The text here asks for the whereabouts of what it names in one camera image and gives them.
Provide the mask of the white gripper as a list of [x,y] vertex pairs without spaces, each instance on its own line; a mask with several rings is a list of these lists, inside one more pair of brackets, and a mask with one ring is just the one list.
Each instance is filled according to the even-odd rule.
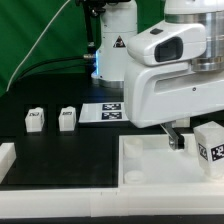
[[173,150],[184,149],[185,138],[171,121],[224,110],[224,71],[195,72],[191,65],[205,50],[200,23],[161,21],[127,45],[126,115],[139,128],[161,124]]

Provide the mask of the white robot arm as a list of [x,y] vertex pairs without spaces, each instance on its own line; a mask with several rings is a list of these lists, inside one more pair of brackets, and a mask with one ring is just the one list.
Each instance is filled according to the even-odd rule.
[[166,0],[164,19],[139,33],[136,0],[76,0],[100,18],[95,84],[121,88],[137,127],[161,125],[174,149],[184,118],[224,110],[224,0]]

